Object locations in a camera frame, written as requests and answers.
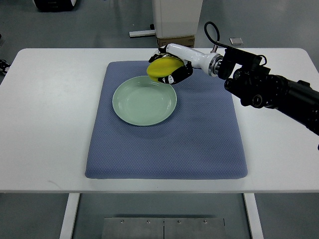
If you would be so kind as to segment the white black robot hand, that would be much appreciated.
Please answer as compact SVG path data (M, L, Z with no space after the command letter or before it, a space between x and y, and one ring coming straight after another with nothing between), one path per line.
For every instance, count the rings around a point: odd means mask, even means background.
M170 85L190 77L194 68L214 77L218 74L216 68L222 58L215 52L204 54L186 46L170 43L158 48L149 59L147 74L154 81Z

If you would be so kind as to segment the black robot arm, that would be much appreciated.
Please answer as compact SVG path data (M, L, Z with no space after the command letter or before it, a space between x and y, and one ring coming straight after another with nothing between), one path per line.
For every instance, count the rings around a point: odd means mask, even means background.
M255 55L213 40L207 27L218 27L211 21L204 25L206 37L218 47L225 49L223 59L210 64L210 73L224 80L224 88L240 99L241 105L260 109L276 109L303 124L315 134L319 132L319 93L308 82L297 82L283 76L271 75L262 63L267 58Z

